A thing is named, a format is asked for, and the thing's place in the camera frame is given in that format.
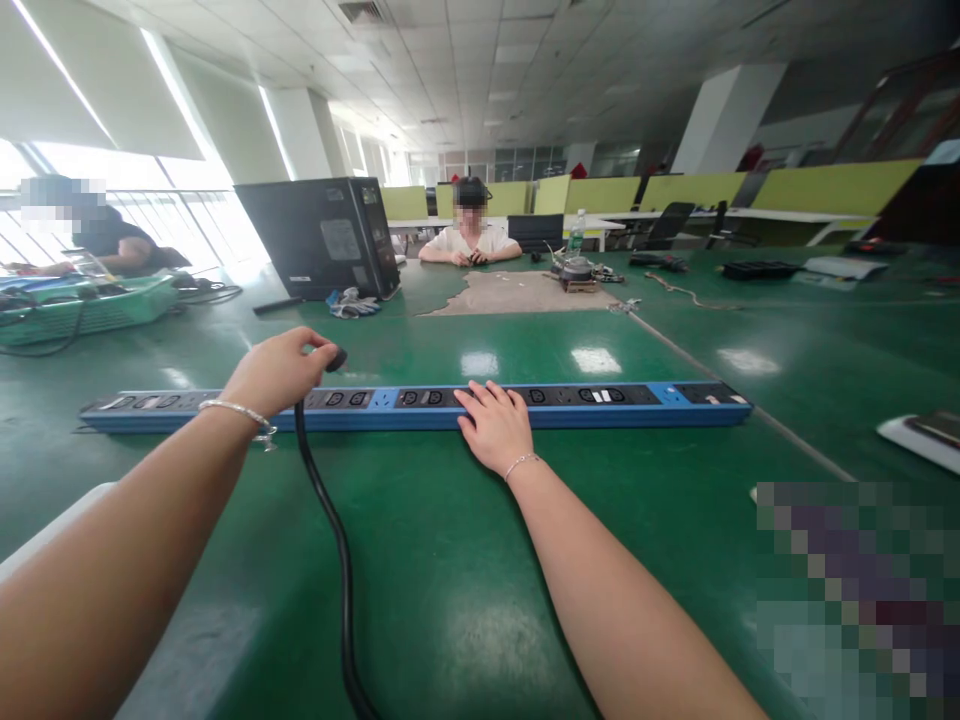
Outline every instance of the silver bracelet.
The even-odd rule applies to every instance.
[[[273,442],[272,438],[272,435],[277,431],[277,428],[274,425],[271,425],[270,421],[260,413],[254,412],[250,408],[245,408],[243,405],[228,403],[226,400],[204,400],[202,403],[200,403],[198,412],[199,410],[206,410],[208,407],[225,407],[228,410],[233,410],[250,418],[262,428],[262,432],[257,435],[253,441],[262,443],[264,452],[270,452],[271,450],[277,449],[277,446]]]
[[[536,453],[527,453],[526,455],[521,455],[520,457],[518,457],[516,460],[514,460],[513,465],[510,466],[510,469],[507,470],[507,472],[504,474],[504,476],[503,476],[503,481],[504,481],[504,482],[507,481],[507,479],[510,477],[510,473],[513,472],[513,469],[514,469],[517,465],[519,465],[519,464],[522,463],[522,462],[526,462],[527,460],[533,460],[534,462],[540,462],[540,456],[537,455]]]

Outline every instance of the black computer case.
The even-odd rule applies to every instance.
[[[356,286],[388,300],[400,286],[376,178],[235,186],[287,292],[326,300]]]

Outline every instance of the hand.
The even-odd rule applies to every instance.
[[[457,418],[463,437],[477,460],[503,477],[521,456],[533,452],[533,433],[527,404],[519,393],[504,392],[493,380],[487,386],[470,381],[474,397],[462,390],[453,394],[470,413]]]
[[[316,348],[308,355],[304,345]],[[337,346],[308,327],[288,330],[254,345],[237,365],[220,399],[271,418],[320,384]]]

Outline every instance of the green workbench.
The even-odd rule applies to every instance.
[[[119,479],[161,440],[75,434],[82,405],[120,389],[222,387],[252,344],[296,324],[349,350],[348,368],[326,378],[330,386],[716,374],[774,420],[754,413],[733,428],[539,431],[537,451],[686,608],[772,717],[807,717],[757,649],[756,509],[748,491],[762,481],[839,482],[846,474],[910,480],[955,502],[946,471],[874,428],[897,415],[960,406],[960,299],[926,294],[911,279],[928,272],[921,261],[906,259],[912,269],[849,293],[733,283],[713,269],[731,257],[812,254],[701,251],[687,254],[693,273],[665,275],[703,302],[742,304],[742,311],[698,309],[627,268],[626,255],[603,256],[628,276],[607,289],[642,298],[638,318],[606,311],[418,317],[463,290],[464,273],[411,261],[400,294],[377,316],[337,320],[326,306],[306,304],[260,320],[251,307],[286,296],[265,268],[235,273],[246,292],[230,303],[82,337],[48,359],[0,358],[0,557],[92,487]],[[529,269],[522,258],[491,270]],[[350,717],[333,536],[294,438],[279,445],[269,455],[250,452],[121,717]],[[315,434],[311,445],[350,535],[359,667],[385,718],[597,715],[520,514],[458,433]]]

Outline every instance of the work glove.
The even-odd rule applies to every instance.
[[[380,312],[376,298],[360,297],[360,291],[357,288],[347,288],[342,293],[334,290],[327,298],[327,305],[330,306],[331,315],[344,320]]]

